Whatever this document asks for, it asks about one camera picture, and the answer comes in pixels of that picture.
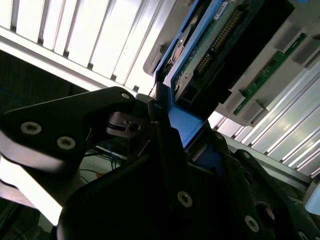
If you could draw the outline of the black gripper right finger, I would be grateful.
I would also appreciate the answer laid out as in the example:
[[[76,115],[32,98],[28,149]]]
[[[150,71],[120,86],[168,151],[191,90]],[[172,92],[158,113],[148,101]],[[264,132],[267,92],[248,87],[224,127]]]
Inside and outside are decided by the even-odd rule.
[[[227,192],[227,213],[237,240],[318,240],[319,229],[246,150],[231,152],[226,139],[208,131],[213,170]]]

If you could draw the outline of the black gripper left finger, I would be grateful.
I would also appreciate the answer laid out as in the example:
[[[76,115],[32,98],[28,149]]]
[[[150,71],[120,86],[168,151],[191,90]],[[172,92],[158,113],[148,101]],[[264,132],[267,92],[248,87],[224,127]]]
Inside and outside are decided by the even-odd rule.
[[[82,184],[88,150],[131,141],[119,168]],[[11,110],[0,118],[0,178],[39,210],[193,210],[198,200],[163,103],[121,87]]]

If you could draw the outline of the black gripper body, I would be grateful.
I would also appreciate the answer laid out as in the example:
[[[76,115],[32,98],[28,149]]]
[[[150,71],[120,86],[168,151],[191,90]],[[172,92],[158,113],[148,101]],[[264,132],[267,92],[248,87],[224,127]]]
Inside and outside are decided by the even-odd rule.
[[[156,161],[144,156],[77,190],[63,207],[59,240],[235,240],[242,225],[219,177],[188,166],[192,206],[170,204]]]

